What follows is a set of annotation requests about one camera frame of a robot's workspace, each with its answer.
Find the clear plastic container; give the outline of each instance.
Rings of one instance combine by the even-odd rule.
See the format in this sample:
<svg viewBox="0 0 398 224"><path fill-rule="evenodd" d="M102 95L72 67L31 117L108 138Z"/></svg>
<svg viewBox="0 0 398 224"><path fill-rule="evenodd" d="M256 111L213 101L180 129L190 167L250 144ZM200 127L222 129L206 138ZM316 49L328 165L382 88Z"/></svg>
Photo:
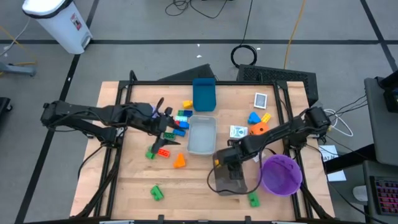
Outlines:
<svg viewBox="0 0 398 224"><path fill-rule="evenodd" d="M216 150L216 118L193 115L189 119L189 123L188 152L212 155Z"/></svg>

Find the orange toy piece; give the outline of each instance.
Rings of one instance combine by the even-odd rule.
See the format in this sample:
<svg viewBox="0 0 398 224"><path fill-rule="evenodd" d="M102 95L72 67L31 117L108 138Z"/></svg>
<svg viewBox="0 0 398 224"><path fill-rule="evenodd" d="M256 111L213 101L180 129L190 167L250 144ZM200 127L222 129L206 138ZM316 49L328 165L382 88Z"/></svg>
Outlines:
<svg viewBox="0 0 398 224"><path fill-rule="evenodd" d="M159 149L159 151L157 152L158 155L164 157L164 158L169 158L170 156L170 151L166 150L166 149Z"/></svg>
<svg viewBox="0 0 398 224"><path fill-rule="evenodd" d="M185 167L185 159L184 154L179 153L177 156L177 160L174 162L174 168Z"/></svg>
<svg viewBox="0 0 398 224"><path fill-rule="evenodd" d="M257 123L250 127L250 134L252 135L260 135L264 134L269 130L268 125L264 122Z"/></svg>

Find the red lego brick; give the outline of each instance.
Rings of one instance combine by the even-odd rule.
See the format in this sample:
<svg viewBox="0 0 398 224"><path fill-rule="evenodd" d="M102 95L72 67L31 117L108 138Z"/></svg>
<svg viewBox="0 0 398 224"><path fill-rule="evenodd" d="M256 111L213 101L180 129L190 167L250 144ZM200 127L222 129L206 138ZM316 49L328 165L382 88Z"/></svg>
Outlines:
<svg viewBox="0 0 398 224"><path fill-rule="evenodd" d="M159 149L159 151L157 152L158 155L164 157L164 158L169 158L170 156L170 151L166 150L166 149Z"/></svg>

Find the green lego brick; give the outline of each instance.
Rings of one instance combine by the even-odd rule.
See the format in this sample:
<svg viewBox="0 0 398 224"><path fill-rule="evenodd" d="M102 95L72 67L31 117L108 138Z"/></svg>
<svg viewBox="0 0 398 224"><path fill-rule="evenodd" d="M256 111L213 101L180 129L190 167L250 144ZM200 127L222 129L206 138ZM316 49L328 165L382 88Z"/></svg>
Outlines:
<svg viewBox="0 0 398 224"><path fill-rule="evenodd" d="M248 194L248 199L250 201L250 206L252 206L252 207L260 206L260 200L259 200L259 197L257 196L256 192Z"/></svg>
<svg viewBox="0 0 398 224"><path fill-rule="evenodd" d="M155 201L162 200L164 198L162 191L159 189L159 186L155 185L151 190L150 194L154 196Z"/></svg>
<svg viewBox="0 0 398 224"><path fill-rule="evenodd" d="M147 153L145 153L146 158L148 159L155 159L155 154L151 153L150 150L152 149L152 146L148 147Z"/></svg>
<svg viewBox="0 0 398 224"><path fill-rule="evenodd" d="M175 139L175 134L173 133L164 133L163 138L167 140L174 140Z"/></svg>

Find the table leg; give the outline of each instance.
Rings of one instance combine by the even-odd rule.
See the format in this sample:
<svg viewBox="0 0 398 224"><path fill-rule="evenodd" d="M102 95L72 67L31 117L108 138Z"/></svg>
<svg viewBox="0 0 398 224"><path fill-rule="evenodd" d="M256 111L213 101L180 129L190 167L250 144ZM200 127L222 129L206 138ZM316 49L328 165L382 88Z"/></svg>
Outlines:
<svg viewBox="0 0 398 224"><path fill-rule="evenodd" d="M374 144L364 146L354 152L350 152L325 162L326 173L330 174L351 166L362 164L363 161L376 161Z"/></svg>

